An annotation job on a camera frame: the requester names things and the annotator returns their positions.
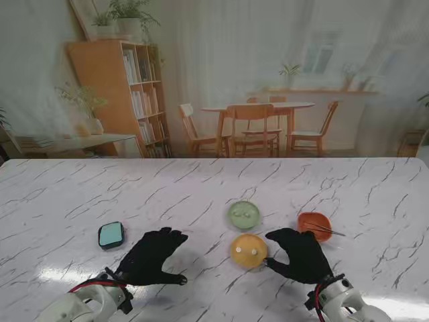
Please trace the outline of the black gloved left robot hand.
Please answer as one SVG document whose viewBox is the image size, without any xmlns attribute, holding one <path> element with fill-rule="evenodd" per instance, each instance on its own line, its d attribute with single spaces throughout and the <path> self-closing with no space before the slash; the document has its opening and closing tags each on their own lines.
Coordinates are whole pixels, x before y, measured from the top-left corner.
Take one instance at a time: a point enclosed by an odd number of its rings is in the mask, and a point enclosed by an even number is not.
<svg viewBox="0 0 429 322">
<path fill-rule="evenodd" d="M 115 271 L 117 280 L 132 286 L 185 285 L 188 280 L 184 275 L 164 272 L 162 266 L 187 239 L 170 227 L 144 233 L 120 262 Z"/>
</svg>

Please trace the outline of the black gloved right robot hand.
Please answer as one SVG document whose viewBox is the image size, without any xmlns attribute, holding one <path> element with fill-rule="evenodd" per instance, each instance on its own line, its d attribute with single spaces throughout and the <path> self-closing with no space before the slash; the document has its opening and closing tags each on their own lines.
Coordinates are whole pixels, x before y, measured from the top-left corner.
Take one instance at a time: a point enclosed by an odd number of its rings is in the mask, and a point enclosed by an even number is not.
<svg viewBox="0 0 429 322">
<path fill-rule="evenodd" d="M 326 277 L 333 276 L 328 260 L 311 231 L 301 233 L 282 228 L 267 233 L 265 237 L 277 242 L 289 258 L 288 264 L 266 258 L 265 265 L 274 272 L 302 284 L 320 284 Z"/>
</svg>

